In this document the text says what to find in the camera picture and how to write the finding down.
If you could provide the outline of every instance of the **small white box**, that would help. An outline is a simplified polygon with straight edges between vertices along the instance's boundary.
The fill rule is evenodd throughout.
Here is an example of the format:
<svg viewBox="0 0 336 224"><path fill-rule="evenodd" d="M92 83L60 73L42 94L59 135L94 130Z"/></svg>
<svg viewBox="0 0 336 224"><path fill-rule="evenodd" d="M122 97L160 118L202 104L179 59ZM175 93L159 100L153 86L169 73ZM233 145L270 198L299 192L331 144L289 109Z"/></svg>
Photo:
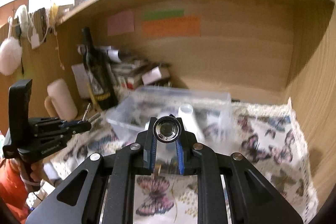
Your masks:
<svg viewBox="0 0 336 224"><path fill-rule="evenodd" d="M170 77L168 68L166 67L156 67L149 72L146 72L142 76L142 82L144 85L149 85L151 83L154 83L158 80L167 79Z"/></svg>

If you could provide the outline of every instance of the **pink butterfly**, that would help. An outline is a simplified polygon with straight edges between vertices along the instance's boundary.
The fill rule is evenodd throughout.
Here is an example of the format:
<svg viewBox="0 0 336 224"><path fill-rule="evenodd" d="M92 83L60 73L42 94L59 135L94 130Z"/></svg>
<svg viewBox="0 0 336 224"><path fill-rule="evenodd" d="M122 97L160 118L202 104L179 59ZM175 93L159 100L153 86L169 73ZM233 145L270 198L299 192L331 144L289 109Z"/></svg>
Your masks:
<svg viewBox="0 0 336 224"><path fill-rule="evenodd" d="M170 185L168 180L163 177L155 179L138 177L136 182L142 189L149 191L149 197L135 211L137 215L153 216L155 214L164 214L173 208L174 202L165 193Z"/></svg>

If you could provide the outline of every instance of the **orange sleeve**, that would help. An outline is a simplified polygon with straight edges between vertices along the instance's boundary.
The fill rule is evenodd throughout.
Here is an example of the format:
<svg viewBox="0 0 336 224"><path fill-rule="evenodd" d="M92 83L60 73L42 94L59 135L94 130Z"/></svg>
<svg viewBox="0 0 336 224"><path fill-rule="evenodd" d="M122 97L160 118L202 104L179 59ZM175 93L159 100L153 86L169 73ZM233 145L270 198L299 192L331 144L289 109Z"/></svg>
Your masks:
<svg viewBox="0 0 336 224"><path fill-rule="evenodd" d="M12 169L9 160L3 159L0 166L0 196L15 217L21 221L28 216L25 208L28 197L25 185L20 174Z"/></svg>

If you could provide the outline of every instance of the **clear plastic box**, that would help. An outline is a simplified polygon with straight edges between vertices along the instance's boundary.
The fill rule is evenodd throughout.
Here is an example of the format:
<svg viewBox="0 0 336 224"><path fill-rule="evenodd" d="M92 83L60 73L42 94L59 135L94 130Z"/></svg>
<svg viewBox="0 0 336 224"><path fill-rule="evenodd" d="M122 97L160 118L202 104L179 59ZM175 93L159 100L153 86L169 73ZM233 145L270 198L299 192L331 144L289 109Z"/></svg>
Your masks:
<svg viewBox="0 0 336 224"><path fill-rule="evenodd" d="M232 107L229 93L142 86L115 109L107 111L106 119L119 140L134 142L145 130L151 117L173 114L183 104L193 106L196 120L206 139L223 140L232 130Z"/></svg>

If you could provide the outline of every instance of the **black bottle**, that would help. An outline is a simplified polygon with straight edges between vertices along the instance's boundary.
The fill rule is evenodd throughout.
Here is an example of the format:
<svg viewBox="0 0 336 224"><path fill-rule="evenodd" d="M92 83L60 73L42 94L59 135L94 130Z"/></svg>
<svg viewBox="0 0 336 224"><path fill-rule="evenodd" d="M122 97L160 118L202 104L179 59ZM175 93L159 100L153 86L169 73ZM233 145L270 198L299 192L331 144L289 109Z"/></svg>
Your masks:
<svg viewBox="0 0 336 224"><path fill-rule="evenodd" d="M89 77L92 93L102 110L118 105L113 85L109 78L104 54L93 47L90 28L82 29L86 54L83 55L84 67Z"/></svg>

